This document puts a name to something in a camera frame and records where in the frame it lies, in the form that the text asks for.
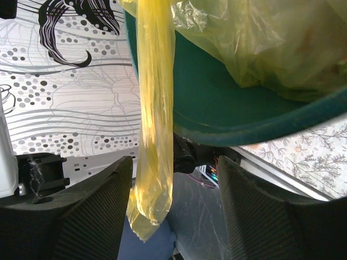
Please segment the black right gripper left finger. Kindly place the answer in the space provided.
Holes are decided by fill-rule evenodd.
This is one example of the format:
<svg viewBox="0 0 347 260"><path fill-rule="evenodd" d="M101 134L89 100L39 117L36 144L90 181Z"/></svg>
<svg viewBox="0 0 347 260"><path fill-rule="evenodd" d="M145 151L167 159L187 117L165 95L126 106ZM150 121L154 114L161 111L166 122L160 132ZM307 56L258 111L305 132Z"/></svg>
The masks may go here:
<svg viewBox="0 0 347 260"><path fill-rule="evenodd" d="M56 193L1 199L1 259L116 259L132 184L125 156Z"/></svg>

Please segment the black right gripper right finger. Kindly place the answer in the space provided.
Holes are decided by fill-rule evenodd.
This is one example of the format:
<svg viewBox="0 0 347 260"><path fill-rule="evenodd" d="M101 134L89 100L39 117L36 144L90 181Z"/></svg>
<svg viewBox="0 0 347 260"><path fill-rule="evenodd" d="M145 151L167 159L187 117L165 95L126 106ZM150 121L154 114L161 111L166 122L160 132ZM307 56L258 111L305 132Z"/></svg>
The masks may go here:
<svg viewBox="0 0 347 260"><path fill-rule="evenodd" d="M346 259L346 198L290 192L225 156L217 170L232 259Z"/></svg>

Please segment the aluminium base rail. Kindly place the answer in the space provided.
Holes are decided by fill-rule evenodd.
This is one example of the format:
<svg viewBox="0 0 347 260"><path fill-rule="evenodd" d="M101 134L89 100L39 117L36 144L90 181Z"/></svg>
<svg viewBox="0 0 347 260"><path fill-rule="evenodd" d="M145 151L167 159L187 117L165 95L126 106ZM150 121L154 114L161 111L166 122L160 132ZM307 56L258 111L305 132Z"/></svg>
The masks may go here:
<svg viewBox="0 0 347 260"><path fill-rule="evenodd" d="M231 149L240 155L240 166L259 178L302 196L322 201L333 200L332 197L318 191L314 187L291 176L283 170L278 169L245 149L240 147L232 147Z"/></svg>

